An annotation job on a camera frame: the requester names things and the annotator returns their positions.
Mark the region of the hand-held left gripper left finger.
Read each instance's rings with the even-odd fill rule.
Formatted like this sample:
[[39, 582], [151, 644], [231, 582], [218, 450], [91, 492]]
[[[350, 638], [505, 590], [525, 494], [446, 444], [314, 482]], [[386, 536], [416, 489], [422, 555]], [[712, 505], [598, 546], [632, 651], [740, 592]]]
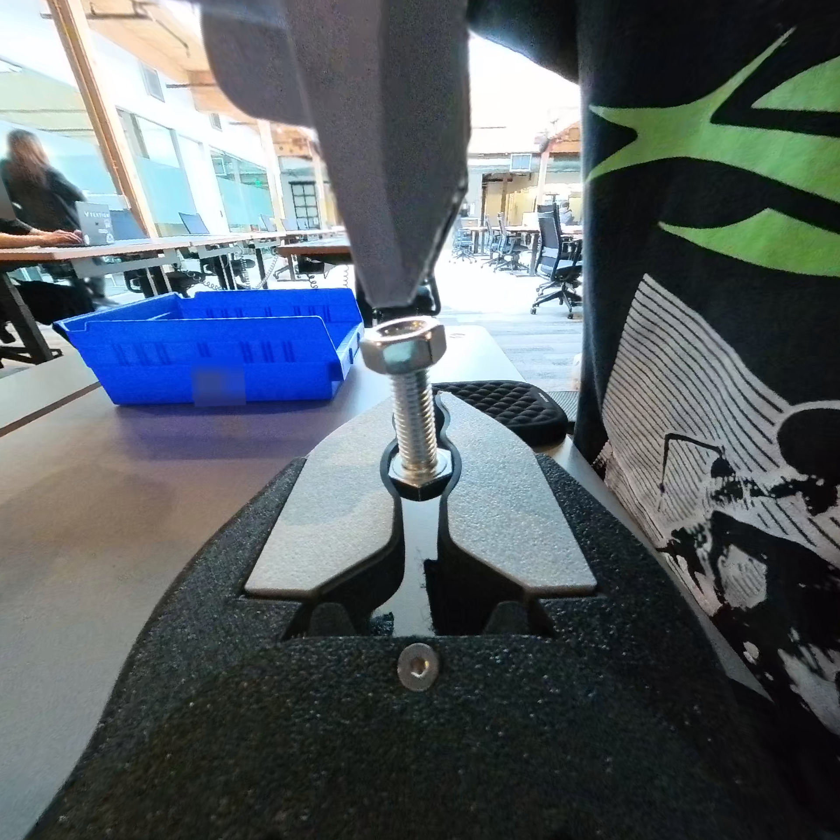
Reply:
[[392, 415], [386, 398], [310, 452], [245, 583], [248, 595], [316, 599], [385, 551], [403, 524], [382, 467], [396, 438]]

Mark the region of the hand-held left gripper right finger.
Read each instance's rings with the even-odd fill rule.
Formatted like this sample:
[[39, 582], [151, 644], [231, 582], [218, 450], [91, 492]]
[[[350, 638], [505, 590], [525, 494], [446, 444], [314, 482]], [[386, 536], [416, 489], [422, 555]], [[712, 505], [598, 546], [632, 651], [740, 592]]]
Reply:
[[498, 420], [439, 394], [455, 457], [445, 535], [530, 597], [589, 595], [596, 580], [531, 447]]

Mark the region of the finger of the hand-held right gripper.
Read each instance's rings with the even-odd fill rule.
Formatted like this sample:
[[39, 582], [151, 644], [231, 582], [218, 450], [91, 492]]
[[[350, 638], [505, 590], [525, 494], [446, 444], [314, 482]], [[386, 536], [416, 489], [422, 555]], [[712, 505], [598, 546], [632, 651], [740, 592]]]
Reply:
[[466, 193], [467, 2], [289, 2], [289, 36], [356, 276], [406, 306]]

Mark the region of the silver hex bolt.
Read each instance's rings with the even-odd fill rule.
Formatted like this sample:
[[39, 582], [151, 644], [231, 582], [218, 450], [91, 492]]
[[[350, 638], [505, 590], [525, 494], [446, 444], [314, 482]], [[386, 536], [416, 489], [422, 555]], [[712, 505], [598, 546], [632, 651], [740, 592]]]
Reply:
[[391, 383], [397, 450], [410, 470], [436, 466], [438, 439], [428, 376], [446, 349], [444, 326], [429, 316], [384, 322], [360, 342], [365, 366]]

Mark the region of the person's right forearm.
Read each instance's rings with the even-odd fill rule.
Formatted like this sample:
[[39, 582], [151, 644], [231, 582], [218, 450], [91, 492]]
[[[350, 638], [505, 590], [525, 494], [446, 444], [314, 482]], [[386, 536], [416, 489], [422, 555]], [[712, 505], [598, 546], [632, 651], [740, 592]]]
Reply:
[[468, 1], [467, 23], [472, 34], [577, 83], [577, 9], [575, 1]]

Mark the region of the wooden top office desk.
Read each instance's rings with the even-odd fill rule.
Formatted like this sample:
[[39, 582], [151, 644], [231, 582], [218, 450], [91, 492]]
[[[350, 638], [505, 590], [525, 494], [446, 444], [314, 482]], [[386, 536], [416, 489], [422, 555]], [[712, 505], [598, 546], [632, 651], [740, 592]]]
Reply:
[[309, 280], [325, 275], [330, 268], [351, 266], [354, 263], [350, 241], [346, 236], [295, 240], [274, 247], [278, 257], [285, 259], [292, 281]]
[[119, 240], [102, 246], [3, 248], [1, 301], [21, 343], [2, 343], [2, 361], [42, 364], [62, 355], [60, 349], [48, 346], [45, 335], [10, 280], [9, 270], [21, 266], [68, 262], [73, 269], [72, 280], [79, 288], [83, 288], [82, 281], [86, 278], [177, 266], [180, 263], [180, 251], [192, 246], [189, 237], [168, 237]]

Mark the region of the black mesh office chair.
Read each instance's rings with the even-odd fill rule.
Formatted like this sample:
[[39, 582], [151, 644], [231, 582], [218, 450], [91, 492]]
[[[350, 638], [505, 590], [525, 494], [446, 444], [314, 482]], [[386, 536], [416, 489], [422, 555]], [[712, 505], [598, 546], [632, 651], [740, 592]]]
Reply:
[[557, 205], [539, 205], [537, 211], [540, 247], [536, 274], [542, 279], [530, 307], [531, 315], [545, 303], [557, 301], [565, 307], [568, 320], [582, 308], [582, 231], [561, 223]]
[[497, 215], [497, 235], [490, 243], [488, 267], [496, 272], [517, 272], [523, 270], [522, 255], [527, 250], [522, 237], [508, 227], [504, 213]]

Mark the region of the grey open laptop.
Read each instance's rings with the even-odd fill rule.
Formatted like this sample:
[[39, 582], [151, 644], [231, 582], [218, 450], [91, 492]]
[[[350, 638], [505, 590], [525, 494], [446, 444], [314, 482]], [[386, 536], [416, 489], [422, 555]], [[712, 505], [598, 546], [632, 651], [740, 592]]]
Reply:
[[112, 228], [111, 211], [108, 205], [90, 202], [76, 202], [78, 232], [86, 247], [113, 245], [115, 237]]

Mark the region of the blue plastic bin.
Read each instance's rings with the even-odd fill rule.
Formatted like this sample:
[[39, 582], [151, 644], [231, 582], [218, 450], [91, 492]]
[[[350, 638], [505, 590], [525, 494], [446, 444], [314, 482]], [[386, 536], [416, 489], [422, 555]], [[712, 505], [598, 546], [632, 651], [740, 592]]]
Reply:
[[364, 332], [347, 288], [169, 293], [55, 328], [124, 406], [329, 401]]

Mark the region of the black printed t-shirt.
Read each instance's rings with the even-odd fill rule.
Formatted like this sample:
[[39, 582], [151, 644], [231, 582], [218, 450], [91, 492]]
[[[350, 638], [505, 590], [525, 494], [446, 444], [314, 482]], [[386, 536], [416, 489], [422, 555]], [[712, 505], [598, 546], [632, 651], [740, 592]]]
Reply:
[[583, 454], [838, 823], [838, 2], [579, 2]]

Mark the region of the wooden window frame post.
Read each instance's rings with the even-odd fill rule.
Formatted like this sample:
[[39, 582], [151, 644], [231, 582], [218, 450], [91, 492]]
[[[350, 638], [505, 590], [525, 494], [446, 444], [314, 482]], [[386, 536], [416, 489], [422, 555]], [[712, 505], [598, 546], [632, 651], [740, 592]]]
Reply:
[[48, 1], [49, 14], [76, 80], [99, 150], [117, 187], [143, 233], [158, 233], [117, 109], [103, 84], [85, 9], [79, 1]]

